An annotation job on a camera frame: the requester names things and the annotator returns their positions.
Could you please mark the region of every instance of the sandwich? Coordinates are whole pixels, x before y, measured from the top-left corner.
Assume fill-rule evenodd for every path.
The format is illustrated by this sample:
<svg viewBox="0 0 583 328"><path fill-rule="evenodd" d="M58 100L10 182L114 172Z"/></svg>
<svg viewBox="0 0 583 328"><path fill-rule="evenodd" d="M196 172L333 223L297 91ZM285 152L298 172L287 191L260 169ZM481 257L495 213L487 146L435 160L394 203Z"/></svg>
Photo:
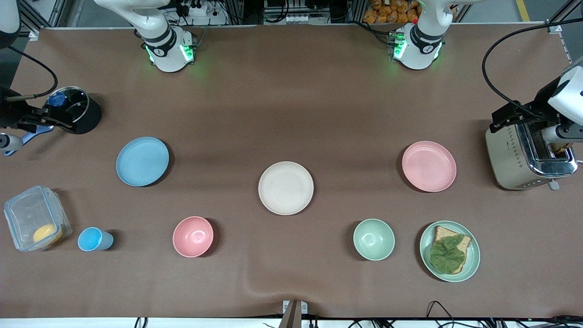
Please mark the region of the sandwich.
<svg viewBox="0 0 583 328"><path fill-rule="evenodd" d="M429 262L439 273L458 274L466 263L471 241L469 236L437 226Z"/></svg>

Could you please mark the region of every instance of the lettuce leaf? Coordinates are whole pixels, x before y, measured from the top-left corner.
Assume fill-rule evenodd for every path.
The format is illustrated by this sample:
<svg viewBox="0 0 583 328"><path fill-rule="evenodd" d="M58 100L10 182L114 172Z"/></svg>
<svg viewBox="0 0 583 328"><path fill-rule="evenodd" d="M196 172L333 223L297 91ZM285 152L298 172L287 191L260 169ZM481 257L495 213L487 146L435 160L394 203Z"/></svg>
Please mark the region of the lettuce leaf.
<svg viewBox="0 0 583 328"><path fill-rule="evenodd" d="M449 236L433 243L429 262L440 273L452 274L462 265L466 256L458 249L464 235Z"/></svg>

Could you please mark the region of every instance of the green bowl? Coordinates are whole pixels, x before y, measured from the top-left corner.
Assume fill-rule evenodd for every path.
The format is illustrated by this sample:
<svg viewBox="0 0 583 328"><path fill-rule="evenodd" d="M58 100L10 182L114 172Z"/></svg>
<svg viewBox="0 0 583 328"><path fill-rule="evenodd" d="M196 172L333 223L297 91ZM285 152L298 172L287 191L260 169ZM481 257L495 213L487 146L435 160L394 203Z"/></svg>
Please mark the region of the green bowl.
<svg viewBox="0 0 583 328"><path fill-rule="evenodd" d="M395 248L395 234L391 227L379 219L366 219L354 229L356 250L365 259L380 261L386 259Z"/></svg>
<svg viewBox="0 0 583 328"><path fill-rule="evenodd" d="M462 271L458 274L443 274L437 271L429 258L431 257L431 245L433 245L433 239L435 238L435 231L437 226L442 226L451 231L457 233L462 233L466 236L470 236L472 241L468 247L468 253L466 256L466 263L463 264ZM454 221L438 221L434 222L425 229L423 234L421 234L421 241L419 242L419 252L421 253L421 259L425 266L433 273L437 278L448 281L448 282L462 282L470 279L471 276L476 273L477 268L480 266L480 247L477 245L476 237L467 230L463 225Z"/></svg>

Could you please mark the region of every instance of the blue handle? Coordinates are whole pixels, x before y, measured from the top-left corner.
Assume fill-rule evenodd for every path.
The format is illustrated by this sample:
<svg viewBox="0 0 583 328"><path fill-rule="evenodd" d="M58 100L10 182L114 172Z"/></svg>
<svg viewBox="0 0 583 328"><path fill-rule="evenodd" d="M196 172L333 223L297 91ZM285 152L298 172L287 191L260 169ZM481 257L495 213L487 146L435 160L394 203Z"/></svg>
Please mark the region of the blue handle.
<svg viewBox="0 0 583 328"><path fill-rule="evenodd" d="M52 126L45 127L45 126L38 126L37 131L35 133L27 132L25 135L22 136L22 144L26 145L29 141L31 141L34 137L39 134L47 133L52 131ZM5 151L4 156L11 156L16 151Z"/></svg>

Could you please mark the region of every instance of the brown tablecloth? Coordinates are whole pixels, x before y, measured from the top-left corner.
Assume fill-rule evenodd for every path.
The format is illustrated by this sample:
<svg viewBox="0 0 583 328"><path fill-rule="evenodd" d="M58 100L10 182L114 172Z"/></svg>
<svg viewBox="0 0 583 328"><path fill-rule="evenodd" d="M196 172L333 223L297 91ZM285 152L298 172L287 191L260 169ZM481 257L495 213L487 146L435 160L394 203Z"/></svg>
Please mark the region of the brown tablecloth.
<svg viewBox="0 0 583 328"><path fill-rule="evenodd" d="M59 86L91 93L103 120L91 133L54 131L0 159L2 203L41 184L58 192L73 225L50 250L21 253L0 224L0 315L256 316L281 312L284 299L329 317L424 316L434 299L459 317L580 314L583 176L562 180L558 192L504 191L484 143L504 101L480 63L519 27L452 26L424 71L390 62L359 27L209 29L196 64L175 74L151 66L131 30L43 30L26 52ZM567 65L559 37L540 30L503 43L489 73L527 102ZM23 60L13 88L40 92L50 81ZM115 160L147 135L169 145L168 174L129 187ZM455 157L448 190L421 193L403 180L399 157L420 140ZM315 181L311 204L291 217L270 213L257 194L261 173L282 160ZM172 246L174 227L191 215L215 227L203 258ZM371 217L396 235L379 262L352 245L353 228ZM477 273L459 284L437 280L419 258L423 228L443 219L469 228L482 250ZM114 249L80 251L88 226L113 231Z"/></svg>

